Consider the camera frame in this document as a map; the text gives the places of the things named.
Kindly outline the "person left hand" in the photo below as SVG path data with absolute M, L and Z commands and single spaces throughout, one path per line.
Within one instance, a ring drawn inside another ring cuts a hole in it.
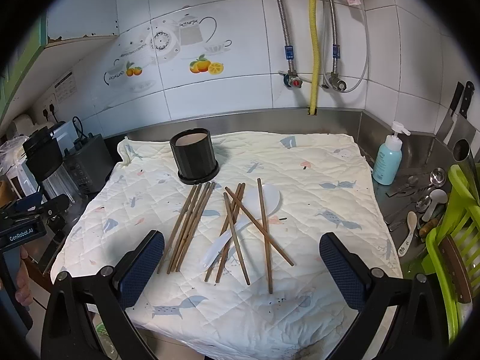
M 32 293 L 29 288 L 29 273 L 23 258 L 20 260 L 16 285 L 16 300 L 24 307 L 30 306 L 32 304 Z

